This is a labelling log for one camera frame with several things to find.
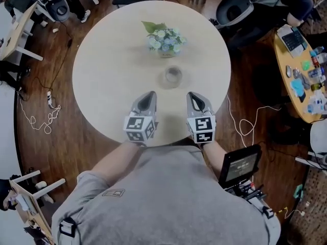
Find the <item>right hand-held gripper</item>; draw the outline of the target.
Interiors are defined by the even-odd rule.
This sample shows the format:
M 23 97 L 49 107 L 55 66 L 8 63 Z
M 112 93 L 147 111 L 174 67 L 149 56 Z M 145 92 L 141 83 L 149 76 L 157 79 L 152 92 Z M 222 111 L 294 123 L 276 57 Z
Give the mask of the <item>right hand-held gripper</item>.
M 196 144 L 214 141 L 216 117 L 210 101 L 199 93 L 190 91 L 186 95 L 187 126 Z

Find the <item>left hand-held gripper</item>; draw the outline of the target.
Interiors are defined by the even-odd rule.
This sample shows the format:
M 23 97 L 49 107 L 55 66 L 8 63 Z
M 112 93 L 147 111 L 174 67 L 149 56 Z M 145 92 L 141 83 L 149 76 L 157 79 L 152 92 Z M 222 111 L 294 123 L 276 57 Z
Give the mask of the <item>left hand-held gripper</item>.
M 139 146 L 148 145 L 157 127 L 156 111 L 157 94 L 155 91 L 146 92 L 133 102 L 123 126 L 129 142 Z

